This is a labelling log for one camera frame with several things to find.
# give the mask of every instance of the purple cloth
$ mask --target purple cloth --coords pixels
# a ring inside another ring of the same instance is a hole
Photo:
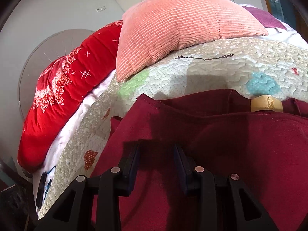
[[[278,21],[267,11],[246,6],[243,6],[243,8],[247,9],[266,28],[282,28],[287,30],[287,28],[280,21]]]

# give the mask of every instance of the quilted bedspread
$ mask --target quilted bedspread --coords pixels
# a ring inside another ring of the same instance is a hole
[[[272,95],[308,102],[307,59],[307,50],[284,42],[235,38],[172,52],[127,82],[114,78],[62,152],[39,218],[77,175],[91,175],[107,143],[110,118],[124,117],[142,93],[161,100],[228,88],[247,98]]]

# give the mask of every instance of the pillow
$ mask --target pillow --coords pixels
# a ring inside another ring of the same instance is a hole
[[[287,30],[287,28],[278,21],[273,15],[259,8],[242,6],[247,9],[261,24],[266,28],[281,28]]]
[[[123,15],[117,80],[123,81],[172,50],[259,35],[268,35],[263,25],[229,0],[145,0]]]
[[[122,21],[108,24],[40,75],[17,155],[28,172],[44,162],[51,143],[87,93],[115,69],[121,27]]]

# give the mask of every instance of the metal screw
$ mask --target metal screw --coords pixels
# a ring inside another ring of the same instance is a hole
[[[119,173],[120,172],[120,168],[119,167],[113,167],[111,169],[111,172],[114,173],[114,174]]]
[[[196,167],[195,167],[195,170],[196,170],[197,172],[201,173],[201,172],[204,171],[204,167],[202,167],[202,166],[196,166]]]
[[[230,175],[230,178],[231,178],[232,180],[238,180],[240,177],[239,177],[237,174],[231,174],[231,175]]]
[[[84,179],[85,179],[84,176],[78,176],[78,177],[76,178],[76,181],[77,181],[77,182],[82,182],[82,181],[84,181]]]

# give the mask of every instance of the teal polka dot patch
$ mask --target teal polka dot patch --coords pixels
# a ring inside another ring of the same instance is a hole
[[[254,96],[274,95],[281,91],[280,86],[272,77],[262,72],[252,73],[251,75],[251,79],[246,83],[250,94]]]

